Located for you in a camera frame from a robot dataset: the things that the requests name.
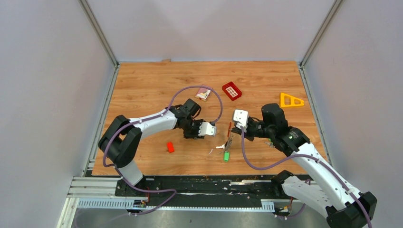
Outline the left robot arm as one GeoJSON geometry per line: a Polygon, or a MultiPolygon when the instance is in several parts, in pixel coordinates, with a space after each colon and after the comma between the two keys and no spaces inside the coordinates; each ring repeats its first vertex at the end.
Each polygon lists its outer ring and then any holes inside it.
{"type": "Polygon", "coordinates": [[[182,129],[185,139],[203,139],[215,136],[215,124],[196,120],[201,107],[191,99],[162,111],[141,117],[117,116],[98,142],[99,149],[112,161],[118,173],[128,181],[127,190],[134,196],[145,192],[142,172],[134,161],[142,139],[166,130],[182,129]]]}

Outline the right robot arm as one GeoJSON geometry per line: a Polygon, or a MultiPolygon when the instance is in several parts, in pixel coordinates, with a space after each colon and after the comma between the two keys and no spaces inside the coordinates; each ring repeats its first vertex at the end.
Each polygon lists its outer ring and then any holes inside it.
{"type": "Polygon", "coordinates": [[[247,159],[245,140],[267,138],[286,157],[270,166],[261,167],[260,170],[268,170],[293,160],[316,183],[310,185],[284,170],[272,179],[272,194],[280,199],[288,195],[300,200],[320,213],[331,228],[372,227],[376,197],[369,191],[361,192],[331,167],[310,139],[300,129],[288,124],[285,113],[278,104],[266,104],[262,106],[261,112],[262,120],[250,117],[245,110],[236,109],[233,113],[235,126],[231,132],[241,136],[245,162],[251,168],[259,169],[247,159]]]}

